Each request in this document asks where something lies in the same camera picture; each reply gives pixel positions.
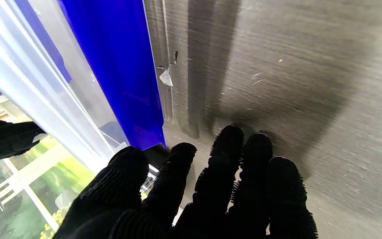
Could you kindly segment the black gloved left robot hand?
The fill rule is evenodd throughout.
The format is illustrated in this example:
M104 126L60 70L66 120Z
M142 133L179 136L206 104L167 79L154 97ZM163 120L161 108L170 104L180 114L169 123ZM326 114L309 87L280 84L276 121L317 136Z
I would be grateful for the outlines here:
M142 200L143 151L115 154L70 206L55 239L317 239L296 165L274 156L270 138L244 139L229 125L216 137L192 201L173 225L197 149L174 146Z

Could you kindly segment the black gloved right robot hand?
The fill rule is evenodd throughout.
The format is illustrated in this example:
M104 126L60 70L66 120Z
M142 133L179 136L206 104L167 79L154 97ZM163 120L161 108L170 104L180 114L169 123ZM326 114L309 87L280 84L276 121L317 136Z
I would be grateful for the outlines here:
M26 153L46 135L33 121L11 123L0 120L0 160Z

